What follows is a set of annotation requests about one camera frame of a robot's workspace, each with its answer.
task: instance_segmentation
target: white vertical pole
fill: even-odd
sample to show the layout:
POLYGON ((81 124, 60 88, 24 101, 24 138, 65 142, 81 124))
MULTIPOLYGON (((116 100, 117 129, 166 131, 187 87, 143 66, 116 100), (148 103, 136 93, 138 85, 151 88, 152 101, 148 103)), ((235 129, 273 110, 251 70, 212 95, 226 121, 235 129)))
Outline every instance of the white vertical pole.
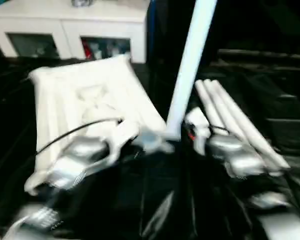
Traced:
POLYGON ((169 109, 167 136, 178 139, 181 137, 180 126, 188 106, 216 4, 217 0, 196 0, 195 2, 169 109))

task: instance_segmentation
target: white rod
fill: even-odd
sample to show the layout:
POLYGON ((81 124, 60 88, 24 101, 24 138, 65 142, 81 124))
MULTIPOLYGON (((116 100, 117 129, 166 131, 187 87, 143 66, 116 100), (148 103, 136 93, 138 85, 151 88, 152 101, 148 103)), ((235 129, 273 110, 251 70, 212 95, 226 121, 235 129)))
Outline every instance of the white rod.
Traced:
POLYGON ((241 140, 248 142, 244 132, 237 124, 234 117, 231 115, 229 110, 227 109, 225 103, 223 102, 222 98, 217 93, 217 90, 215 86, 211 83, 210 80, 204 80, 203 85, 207 92, 209 93, 209 96, 213 102, 213 105, 218 112, 218 115, 220 116, 221 120, 223 121, 224 125, 227 129, 229 129, 234 134, 238 135, 241 140))
POLYGON ((195 2, 167 119, 166 134, 170 137, 178 139, 181 137, 181 123, 186 113, 216 4, 217 0, 195 2))
POLYGON ((232 116, 235 118, 236 122, 239 124, 240 128, 244 131, 248 141, 252 146, 262 153, 266 153, 272 156, 273 161, 282 168, 289 168, 289 164, 284 160, 284 158, 277 154, 267 140, 261 135, 255 125, 249 120, 249 118, 244 114, 232 97, 227 93, 227 91, 221 86, 217 80, 211 82, 218 94, 223 99, 226 107, 231 112, 232 116))
MULTIPOLYGON (((205 114, 206 114, 210 124, 213 126, 224 128, 225 125, 222 122, 222 120, 216 110, 216 107, 214 106, 214 104, 208 94, 208 91, 203 84, 203 81, 197 80, 197 81, 195 81, 194 85, 195 85, 196 91, 198 92, 198 96, 204 106, 204 111, 205 111, 205 114)), ((213 131, 217 134, 222 134, 222 135, 227 134, 226 131, 218 129, 218 128, 213 129, 213 131)))

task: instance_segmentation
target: cabinet door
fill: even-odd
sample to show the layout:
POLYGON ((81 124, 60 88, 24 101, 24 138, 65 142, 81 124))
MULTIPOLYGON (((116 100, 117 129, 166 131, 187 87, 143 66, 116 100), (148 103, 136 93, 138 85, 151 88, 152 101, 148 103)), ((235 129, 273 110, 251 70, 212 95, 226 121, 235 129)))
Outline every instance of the cabinet door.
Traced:
POLYGON ((0 18, 0 48, 6 57, 71 58, 59 20, 0 18))
POLYGON ((146 62, 145 22, 62 21, 72 56, 103 59, 130 52, 134 63, 146 62))

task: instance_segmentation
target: white shelf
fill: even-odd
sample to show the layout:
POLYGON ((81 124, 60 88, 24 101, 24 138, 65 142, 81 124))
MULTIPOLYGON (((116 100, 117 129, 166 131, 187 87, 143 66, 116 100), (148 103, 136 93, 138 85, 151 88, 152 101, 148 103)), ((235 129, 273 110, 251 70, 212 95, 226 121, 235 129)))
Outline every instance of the white shelf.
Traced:
POLYGON ((10 0, 0 5, 0 18, 143 22, 150 0, 95 0, 73 7, 71 0, 10 0))

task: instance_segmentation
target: glass cabinet door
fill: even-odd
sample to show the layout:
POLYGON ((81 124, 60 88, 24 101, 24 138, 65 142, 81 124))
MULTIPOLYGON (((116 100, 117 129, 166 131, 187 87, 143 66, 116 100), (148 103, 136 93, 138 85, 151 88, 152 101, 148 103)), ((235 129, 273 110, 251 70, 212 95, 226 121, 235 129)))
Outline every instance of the glass cabinet door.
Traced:
POLYGON ((130 39, 81 37, 84 54, 87 59, 106 59, 119 54, 130 53, 130 39))
POLYGON ((19 57, 60 57, 51 34, 7 33, 7 36, 19 57))

